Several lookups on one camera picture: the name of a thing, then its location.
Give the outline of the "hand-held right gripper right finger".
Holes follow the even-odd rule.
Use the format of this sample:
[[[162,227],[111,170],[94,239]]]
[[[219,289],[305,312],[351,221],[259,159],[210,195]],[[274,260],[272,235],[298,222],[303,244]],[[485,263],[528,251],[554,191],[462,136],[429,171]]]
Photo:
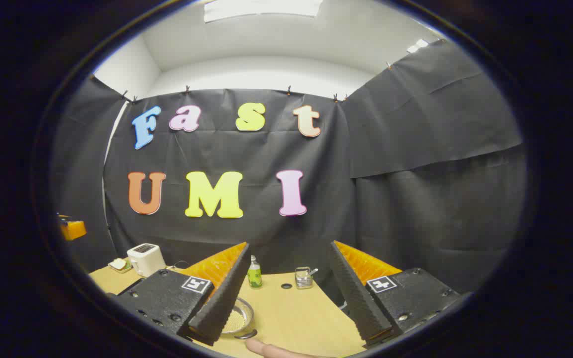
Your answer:
[[[366,348],[420,328],[461,299],[423,268],[400,270],[346,243],[331,243],[330,264]]]

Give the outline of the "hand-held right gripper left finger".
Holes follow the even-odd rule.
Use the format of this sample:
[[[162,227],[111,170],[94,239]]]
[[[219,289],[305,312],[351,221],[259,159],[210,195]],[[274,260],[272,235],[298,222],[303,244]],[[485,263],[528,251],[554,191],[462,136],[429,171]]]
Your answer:
[[[182,272],[157,270],[117,295],[116,302],[159,331],[213,345],[229,320],[249,260],[249,245],[242,242]]]

